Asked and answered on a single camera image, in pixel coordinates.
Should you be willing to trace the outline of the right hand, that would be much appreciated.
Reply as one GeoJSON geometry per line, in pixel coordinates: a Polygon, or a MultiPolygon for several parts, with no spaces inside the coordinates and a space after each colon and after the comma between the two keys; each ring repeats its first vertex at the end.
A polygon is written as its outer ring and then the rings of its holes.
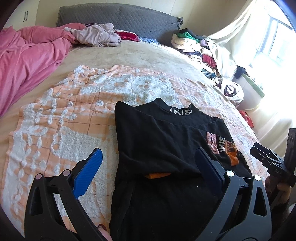
{"type": "Polygon", "coordinates": [[[271,208],[274,208],[279,204],[288,202],[292,188],[287,183],[279,182],[278,178],[270,175],[265,180],[265,190],[269,197],[271,208]]]}

